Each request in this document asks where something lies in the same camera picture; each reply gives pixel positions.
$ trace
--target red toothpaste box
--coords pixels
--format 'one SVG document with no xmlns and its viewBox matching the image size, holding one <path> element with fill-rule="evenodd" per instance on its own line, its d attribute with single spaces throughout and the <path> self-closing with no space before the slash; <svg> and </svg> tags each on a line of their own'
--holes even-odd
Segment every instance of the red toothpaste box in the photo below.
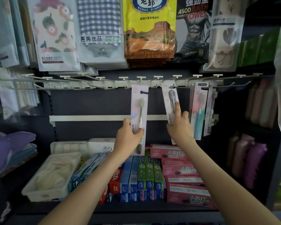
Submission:
<svg viewBox="0 0 281 225">
<path fill-rule="evenodd" d="M 199 175 L 193 176 L 165 176 L 165 180 L 167 183 L 176 183 L 176 184 L 183 184 L 183 185 L 193 185 L 193 186 L 205 186 L 203 180 Z"/>
<path fill-rule="evenodd" d="M 99 200 L 99 202 L 98 202 L 99 205 L 102 205 L 102 204 L 104 203 L 107 194 L 108 194 L 108 185 L 106 186 L 106 188 L 105 188 L 105 190 L 104 190 L 102 196 L 100 197 L 100 200 Z"/>
<path fill-rule="evenodd" d="M 185 153 L 176 145 L 150 145 L 151 158 L 189 160 Z"/>
<path fill-rule="evenodd" d="M 186 160 L 161 160 L 163 176 L 198 175 L 191 161 Z"/>
<path fill-rule="evenodd" d="M 120 193 L 120 180 L 123 173 L 123 168 L 118 168 L 109 182 L 109 192 L 112 194 Z"/>
<path fill-rule="evenodd" d="M 217 209 L 206 187 L 168 183 L 167 202 Z"/>
</svg>

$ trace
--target black package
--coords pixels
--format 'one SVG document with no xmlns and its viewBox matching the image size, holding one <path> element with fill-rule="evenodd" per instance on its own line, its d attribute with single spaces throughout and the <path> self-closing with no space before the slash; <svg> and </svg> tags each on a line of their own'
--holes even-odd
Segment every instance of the black package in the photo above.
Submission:
<svg viewBox="0 0 281 225">
<path fill-rule="evenodd" d="M 177 0 L 174 62 L 208 63 L 212 0 Z"/>
</svg>

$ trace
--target purple bottle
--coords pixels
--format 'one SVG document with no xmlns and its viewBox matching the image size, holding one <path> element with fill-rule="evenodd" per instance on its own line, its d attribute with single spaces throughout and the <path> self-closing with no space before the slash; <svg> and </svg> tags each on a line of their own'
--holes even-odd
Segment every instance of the purple bottle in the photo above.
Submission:
<svg viewBox="0 0 281 225">
<path fill-rule="evenodd" d="M 266 144 L 261 143 L 255 143 L 249 150 L 244 170 L 244 184 L 248 189 L 254 189 L 257 170 L 266 151 Z"/>
</svg>

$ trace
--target desert landscape image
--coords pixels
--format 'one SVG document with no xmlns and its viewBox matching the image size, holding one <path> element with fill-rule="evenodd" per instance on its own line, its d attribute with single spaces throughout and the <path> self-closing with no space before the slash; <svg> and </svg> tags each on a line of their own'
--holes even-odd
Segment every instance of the desert landscape image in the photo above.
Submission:
<svg viewBox="0 0 281 225">
<path fill-rule="evenodd" d="M 124 32 L 124 38 L 126 59 L 172 58 L 174 56 L 175 32 L 167 21 L 156 22 L 153 29 L 148 32 L 136 32 L 134 28 L 131 28 Z"/>
</svg>

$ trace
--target person's right hand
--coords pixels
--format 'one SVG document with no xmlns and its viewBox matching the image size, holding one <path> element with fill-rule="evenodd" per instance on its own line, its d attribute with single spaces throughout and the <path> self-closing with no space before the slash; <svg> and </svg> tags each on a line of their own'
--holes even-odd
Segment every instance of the person's right hand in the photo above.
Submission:
<svg viewBox="0 0 281 225">
<path fill-rule="evenodd" d="M 173 125 L 167 124 L 171 138 L 180 148 L 186 148 L 194 141 L 194 128 L 189 123 L 188 112 L 181 114 L 179 102 L 175 102 L 175 121 Z"/>
</svg>

